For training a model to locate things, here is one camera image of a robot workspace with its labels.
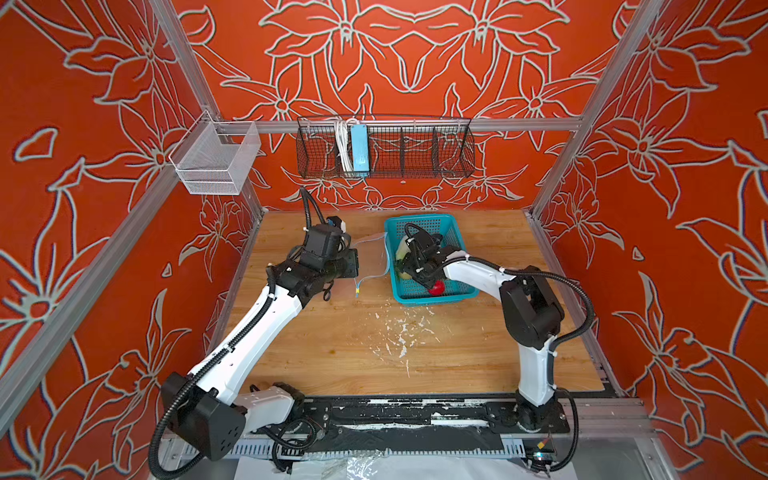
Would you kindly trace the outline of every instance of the wood surface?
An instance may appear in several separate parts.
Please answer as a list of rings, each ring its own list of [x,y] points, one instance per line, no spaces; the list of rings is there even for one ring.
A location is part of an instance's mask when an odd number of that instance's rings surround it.
[[[398,216],[324,213],[339,214],[353,242],[383,233],[384,220]],[[520,210],[450,213],[472,255],[510,268],[535,265],[546,270]],[[303,226],[303,213],[270,212],[264,217],[227,332],[266,284],[266,265],[284,260],[289,249],[302,242]],[[376,245],[368,247],[361,247],[360,263],[361,270],[370,271],[379,260],[371,260]],[[573,328],[566,313],[561,331]],[[559,386],[570,390],[603,389],[580,339],[558,347],[554,376]],[[341,280],[329,302],[315,296],[275,338],[243,392],[251,383],[266,388],[273,382],[287,382],[307,395],[514,392],[519,378],[517,343],[494,298],[480,293],[460,303],[407,307],[394,300],[387,274],[364,282],[357,299],[353,283],[343,285]]]

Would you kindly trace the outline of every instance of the wooden table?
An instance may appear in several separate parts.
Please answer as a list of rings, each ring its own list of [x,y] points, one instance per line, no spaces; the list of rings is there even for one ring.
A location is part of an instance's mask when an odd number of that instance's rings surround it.
[[[384,220],[398,216],[338,214],[353,241],[383,232]],[[451,214],[472,255],[511,268],[546,269],[520,210]],[[303,225],[303,213],[270,212],[264,217],[227,332],[266,284],[265,266],[279,263],[301,243]],[[573,328],[566,313],[562,332]],[[287,382],[308,395],[514,392],[519,378],[518,347],[495,299],[480,293],[460,303],[406,307],[392,297],[388,274],[366,281],[357,299],[351,289],[344,295],[336,288],[329,302],[320,295],[313,298],[272,342],[243,392],[251,383],[266,388],[273,382]],[[554,379],[570,390],[603,389],[580,339],[558,348]]]

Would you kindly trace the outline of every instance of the red wall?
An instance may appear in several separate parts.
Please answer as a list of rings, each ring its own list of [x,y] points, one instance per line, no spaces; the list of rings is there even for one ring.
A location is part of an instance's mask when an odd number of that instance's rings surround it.
[[[544,217],[685,478],[768,476],[767,25],[668,2]]]
[[[147,3],[0,12],[2,374],[200,111]],[[145,476],[159,382],[202,357],[252,225],[178,184],[0,439],[0,477]]]
[[[366,112],[578,116],[635,2],[174,4],[223,115],[288,121]],[[294,139],[268,137],[250,177],[265,206],[300,208],[305,185],[337,208],[424,210],[530,205],[568,134],[476,135],[472,177],[405,181],[302,180]]]

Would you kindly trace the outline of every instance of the wire mesh basket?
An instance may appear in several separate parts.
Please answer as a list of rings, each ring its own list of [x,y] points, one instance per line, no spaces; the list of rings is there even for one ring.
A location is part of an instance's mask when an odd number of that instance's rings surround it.
[[[475,171],[475,138],[468,118],[387,118],[359,120],[367,127],[368,170],[345,170],[336,142],[336,122],[353,118],[301,117],[296,160],[303,178],[469,177]],[[347,154],[352,140],[347,129]]]
[[[238,195],[261,148],[255,123],[240,143],[220,134],[217,124],[204,112],[169,155],[191,194]]]

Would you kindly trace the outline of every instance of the white mesh basket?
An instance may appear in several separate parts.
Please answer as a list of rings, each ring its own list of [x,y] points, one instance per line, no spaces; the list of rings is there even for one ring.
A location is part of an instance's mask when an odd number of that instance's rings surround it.
[[[261,138],[252,123],[241,143],[226,141],[226,135],[216,132],[216,122],[203,114],[171,154],[176,173],[191,194],[240,193],[261,148]]]

